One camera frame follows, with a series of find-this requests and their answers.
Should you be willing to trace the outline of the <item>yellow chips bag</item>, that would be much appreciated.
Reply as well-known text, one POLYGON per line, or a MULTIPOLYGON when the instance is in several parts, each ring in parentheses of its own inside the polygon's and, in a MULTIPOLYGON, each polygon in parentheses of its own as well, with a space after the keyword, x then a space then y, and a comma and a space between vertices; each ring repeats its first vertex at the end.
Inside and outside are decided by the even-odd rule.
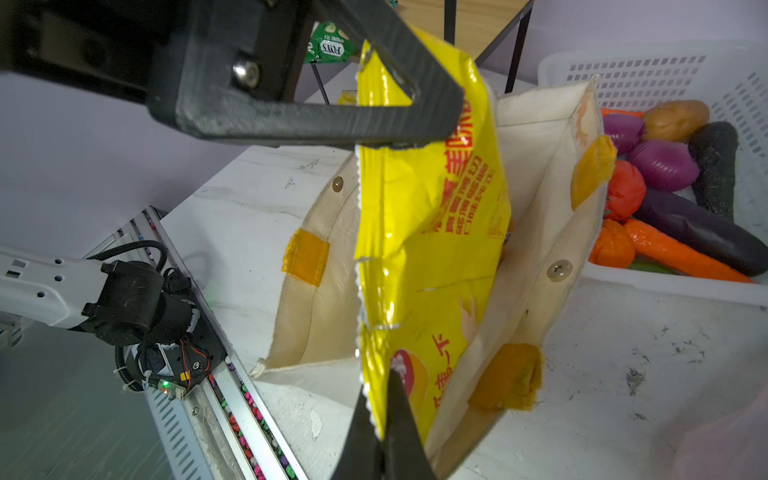
POLYGON ((465 52, 420 40, 461 86, 453 133, 421 148, 358 147, 358 350, 377 434, 397 374, 426 439, 483 320, 511 220, 491 96, 465 52))

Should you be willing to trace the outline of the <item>white canvas tote bag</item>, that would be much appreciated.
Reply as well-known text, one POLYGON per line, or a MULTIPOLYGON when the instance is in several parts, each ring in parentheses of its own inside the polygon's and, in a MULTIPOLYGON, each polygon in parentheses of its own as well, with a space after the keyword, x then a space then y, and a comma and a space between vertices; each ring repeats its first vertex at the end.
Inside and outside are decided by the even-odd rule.
MULTIPOLYGON (((501 156, 514 228, 490 294, 489 315, 458 366, 445 412, 426 441, 436 475, 453 474, 502 416, 481 407, 478 394, 507 380, 508 350, 541 347, 566 303, 598 236, 607 189, 596 187, 579 206, 571 177, 603 132, 594 82, 533 89, 495 100, 501 156)), ((251 370, 254 380, 298 387, 348 405, 360 389, 354 355, 360 300, 353 250, 359 208, 356 159, 348 156, 305 217, 301 231, 329 245, 318 284, 288 274, 281 289, 273 340, 251 370)))

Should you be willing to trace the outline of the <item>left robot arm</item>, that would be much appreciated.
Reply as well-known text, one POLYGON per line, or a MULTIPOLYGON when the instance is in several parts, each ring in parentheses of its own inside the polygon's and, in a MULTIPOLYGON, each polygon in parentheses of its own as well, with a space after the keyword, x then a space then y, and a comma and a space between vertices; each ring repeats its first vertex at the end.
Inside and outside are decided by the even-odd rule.
POLYGON ((129 242, 86 259, 1 250, 1 312, 86 333, 115 349, 127 390, 186 396, 226 352, 194 297, 192 281, 167 267, 155 240, 129 242))

